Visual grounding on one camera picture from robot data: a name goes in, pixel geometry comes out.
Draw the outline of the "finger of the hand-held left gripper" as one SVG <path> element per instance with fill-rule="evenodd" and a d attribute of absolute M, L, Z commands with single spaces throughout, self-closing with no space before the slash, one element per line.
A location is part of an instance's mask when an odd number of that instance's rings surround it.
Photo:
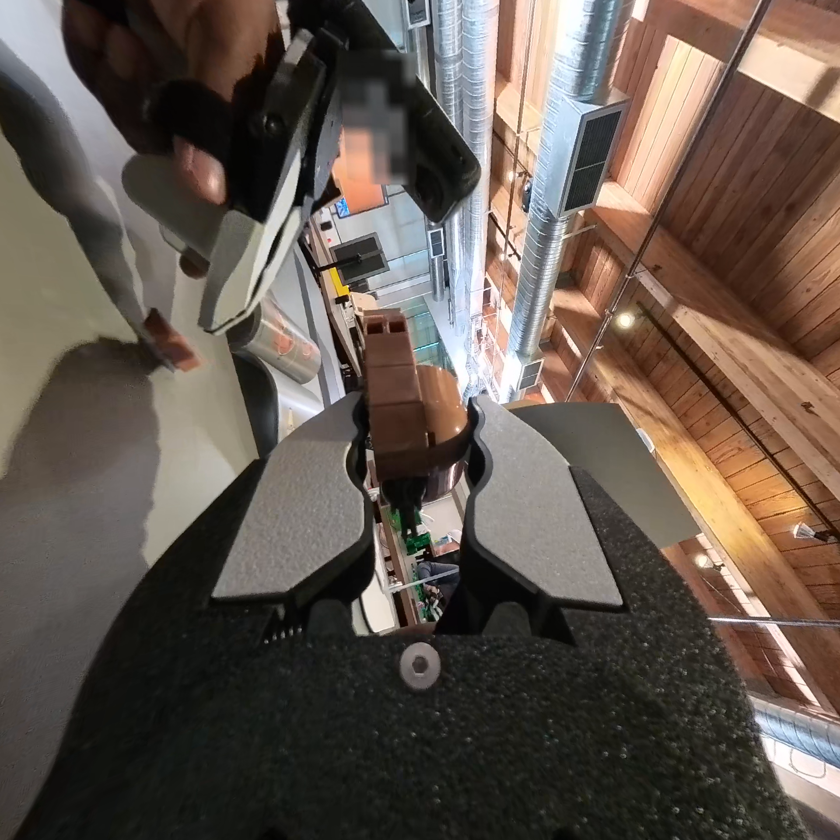
<path fill-rule="evenodd" d="M 307 219 L 302 208 L 292 208 L 283 222 L 276 218 L 255 223 L 228 277 L 229 329 L 244 321 L 266 295 Z"/>
<path fill-rule="evenodd" d="M 207 263 L 198 325 L 207 333 L 225 333 L 247 319 L 264 293 L 260 278 L 275 238 L 275 211 L 259 221 L 206 203 L 163 155 L 130 158 L 122 169 L 122 187 L 158 224 L 168 245 Z"/>

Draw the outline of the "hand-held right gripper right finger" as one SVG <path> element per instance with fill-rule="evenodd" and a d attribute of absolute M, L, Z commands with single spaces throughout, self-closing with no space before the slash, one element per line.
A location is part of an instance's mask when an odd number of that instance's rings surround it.
<path fill-rule="evenodd" d="M 528 593 L 568 606 L 623 607 L 568 460 L 488 395 L 469 407 L 463 548 L 476 549 Z"/>

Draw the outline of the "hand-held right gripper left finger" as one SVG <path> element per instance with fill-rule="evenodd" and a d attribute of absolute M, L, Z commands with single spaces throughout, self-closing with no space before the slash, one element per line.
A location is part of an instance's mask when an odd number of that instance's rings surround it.
<path fill-rule="evenodd" d="M 351 603 L 372 582 L 373 505 L 364 488 L 366 413 L 345 396 L 268 457 L 213 589 L 220 602 Z"/>

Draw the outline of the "brown brick vehicle model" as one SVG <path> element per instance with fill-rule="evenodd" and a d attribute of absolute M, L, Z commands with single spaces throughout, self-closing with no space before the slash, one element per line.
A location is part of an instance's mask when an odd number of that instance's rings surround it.
<path fill-rule="evenodd" d="M 406 317 L 398 309 L 362 314 L 364 398 L 381 495 L 417 534 L 424 503 L 459 480 L 472 429 L 455 376 L 417 363 Z"/>

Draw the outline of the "desk monitor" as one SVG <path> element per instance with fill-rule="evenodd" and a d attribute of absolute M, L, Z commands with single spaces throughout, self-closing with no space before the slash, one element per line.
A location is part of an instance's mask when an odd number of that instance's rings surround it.
<path fill-rule="evenodd" d="M 700 533 L 653 451 L 618 405 L 520 401 L 507 404 L 507 409 L 546 438 L 571 466 L 586 470 L 659 549 Z"/>

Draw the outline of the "grey desk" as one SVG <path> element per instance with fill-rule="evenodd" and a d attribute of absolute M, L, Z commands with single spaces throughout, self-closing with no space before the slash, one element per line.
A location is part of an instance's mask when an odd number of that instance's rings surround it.
<path fill-rule="evenodd" d="M 81 683 L 150 567 L 257 458 L 199 284 L 131 222 L 63 103 L 2 44 L 2 838 L 46 781 Z M 170 371 L 152 308 L 201 360 Z"/>

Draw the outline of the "person's left hand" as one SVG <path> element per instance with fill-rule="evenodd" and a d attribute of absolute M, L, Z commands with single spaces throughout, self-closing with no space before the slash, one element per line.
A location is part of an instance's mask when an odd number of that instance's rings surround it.
<path fill-rule="evenodd" d="M 70 65 L 132 151 L 171 153 L 200 199 L 225 204 L 224 163 L 182 136 L 166 139 L 147 122 L 144 106 L 157 87 L 178 77 L 232 103 L 244 79 L 275 69 L 282 56 L 277 4 L 66 1 L 61 32 Z"/>

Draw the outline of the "brown sloped brick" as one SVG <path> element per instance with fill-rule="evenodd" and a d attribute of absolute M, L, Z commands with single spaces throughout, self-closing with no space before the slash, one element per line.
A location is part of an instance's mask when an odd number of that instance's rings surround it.
<path fill-rule="evenodd" d="M 149 310 L 143 320 L 140 336 L 154 357 L 170 371 L 186 373 L 201 365 L 186 339 L 156 308 Z"/>

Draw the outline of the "open instruction booklet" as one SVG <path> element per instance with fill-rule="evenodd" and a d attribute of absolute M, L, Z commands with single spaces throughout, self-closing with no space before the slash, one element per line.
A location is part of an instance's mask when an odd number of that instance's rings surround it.
<path fill-rule="evenodd" d="M 297 427 L 356 391 L 352 363 L 322 353 L 269 291 L 247 318 L 226 332 L 259 459 Z"/>

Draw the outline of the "wall display screen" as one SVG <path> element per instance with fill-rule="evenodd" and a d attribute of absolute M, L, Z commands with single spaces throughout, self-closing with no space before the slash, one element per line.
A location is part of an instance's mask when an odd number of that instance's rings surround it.
<path fill-rule="evenodd" d="M 389 203 L 384 185 L 350 181 L 340 186 L 340 198 L 333 205 L 338 218 L 348 218 L 374 209 L 386 207 Z"/>

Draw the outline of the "slim silver spiral duct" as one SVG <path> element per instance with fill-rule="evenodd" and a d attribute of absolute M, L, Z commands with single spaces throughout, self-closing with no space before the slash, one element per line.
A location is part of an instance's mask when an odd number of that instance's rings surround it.
<path fill-rule="evenodd" d="M 498 1 L 430 3 L 437 100 L 480 168 L 475 190 L 444 226 L 459 333 L 464 333 L 482 312 L 499 6 Z"/>

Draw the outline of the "large silver spiral duct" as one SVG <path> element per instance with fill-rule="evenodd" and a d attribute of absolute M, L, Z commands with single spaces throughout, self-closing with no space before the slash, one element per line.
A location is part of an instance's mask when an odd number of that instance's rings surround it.
<path fill-rule="evenodd" d="M 560 273 L 573 216 L 558 216 L 551 201 L 560 163 L 560 115 L 564 100 L 601 102 L 613 76 L 634 2 L 563 2 L 549 88 L 542 111 L 540 145 L 532 178 L 526 237 L 521 250 L 508 351 L 530 362 Z"/>

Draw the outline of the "duct vent grille box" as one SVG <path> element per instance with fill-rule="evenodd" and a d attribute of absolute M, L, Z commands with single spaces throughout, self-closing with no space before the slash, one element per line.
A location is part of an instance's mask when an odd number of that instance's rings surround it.
<path fill-rule="evenodd" d="M 553 210 L 558 216 L 595 204 L 613 160 L 630 98 L 612 89 L 602 101 L 564 100 L 560 115 L 560 163 Z"/>

